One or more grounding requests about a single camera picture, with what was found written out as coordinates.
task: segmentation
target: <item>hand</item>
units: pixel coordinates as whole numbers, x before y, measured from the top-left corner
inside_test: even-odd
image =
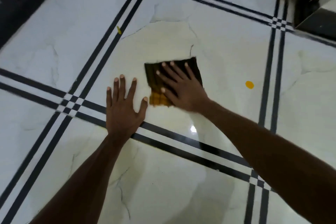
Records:
[[[156,71],[156,73],[166,84],[176,91],[177,97],[168,89],[162,88],[161,91],[173,102],[175,106],[190,112],[200,112],[202,105],[209,101],[202,85],[195,78],[195,75],[187,63],[184,65],[190,79],[177,65],[175,65],[173,61],[170,62],[170,65],[176,72],[170,69],[166,63],[162,63],[163,68],[174,80],[168,79],[159,71]]]
[[[145,119],[148,106],[148,98],[144,97],[140,110],[136,113],[133,109],[133,98],[137,87],[137,79],[132,81],[127,98],[125,99],[125,77],[120,75],[114,79],[113,96],[111,88],[107,88],[106,94],[106,128],[113,141],[123,146],[129,137],[135,133]]]

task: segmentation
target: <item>floor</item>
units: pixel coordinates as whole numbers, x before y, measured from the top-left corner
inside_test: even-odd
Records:
[[[210,98],[336,167],[336,45],[292,14],[286,0],[46,0],[0,53],[1,224],[28,223],[103,140],[114,77],[138,78],[139,108],[145,62],[196,56]],[[99,223],[307,221],[203,117],[149,107]]]

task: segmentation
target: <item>orange spot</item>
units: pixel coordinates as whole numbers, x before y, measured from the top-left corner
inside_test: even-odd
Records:
[[[245,83],[245,85],[246,85],[246,87],[249,88],[249,89],[253,89],[253,88],[254,88],[254,84],[253,84],[253,82],[247,81],[247,82]]]

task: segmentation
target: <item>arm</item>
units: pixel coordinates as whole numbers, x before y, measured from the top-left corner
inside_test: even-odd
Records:
[[[125,77],[115,78],[113,97],[107,88],[106,128],[108,135],[98,149],[73,173],[70,179],[31,221],[31,224],[95,224],[102,210],[109,178],[119,153],[145,119],[147,98],[139,113],[133,109],[137,85],[133,79],[127,98]]]
[[[211,101],[191,69],[187,77],[176,65],[175,72],[162,64],[170,80],[157,74],[177,92],[162,88],[179,108],[198,112],[216,125],[263,179],[297,213],[313,223],[334,223],[331,203],[336,197],[336,171],[331,166],[286,139]]]

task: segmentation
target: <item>yellow speck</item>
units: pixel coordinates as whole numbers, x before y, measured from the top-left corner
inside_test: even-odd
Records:
[[[245,85],[246,85],[246,87],[249,88],[249,89],[253,89],[253,88],[254,88],[254,84],[253,84],[253,82],[247,81],[247,82],[245,83]]]

